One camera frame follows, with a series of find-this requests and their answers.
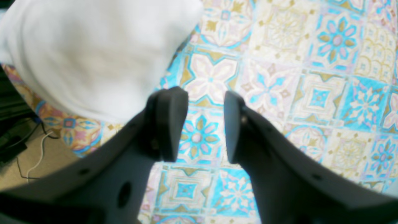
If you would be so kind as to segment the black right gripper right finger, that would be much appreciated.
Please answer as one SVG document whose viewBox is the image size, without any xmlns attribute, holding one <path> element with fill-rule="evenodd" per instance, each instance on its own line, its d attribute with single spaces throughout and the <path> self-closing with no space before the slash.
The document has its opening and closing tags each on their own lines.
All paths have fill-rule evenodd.
<svg viewBox="0 0 398 224">
<path fill-rule="evenodd" d="M 250 177 L 263 224 L 396 224 L 397 198 L 340 177 L 299 151 L 233 91 L 224 97 L 228 161 Z"/>
</svg>

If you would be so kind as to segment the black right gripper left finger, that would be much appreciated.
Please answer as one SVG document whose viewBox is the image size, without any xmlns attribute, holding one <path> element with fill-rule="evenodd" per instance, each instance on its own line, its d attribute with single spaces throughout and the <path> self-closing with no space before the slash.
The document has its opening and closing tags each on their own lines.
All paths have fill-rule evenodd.
<svg viewBox="0 0 398 224">
<path fill-rule="evenodd" d="M 145 109 L 95 152 L 30 184 L 1 192 L 2 224 L 137 224 L 153 165 L 175 162 L 188 111 L 180 87 Z"/>
</svg>

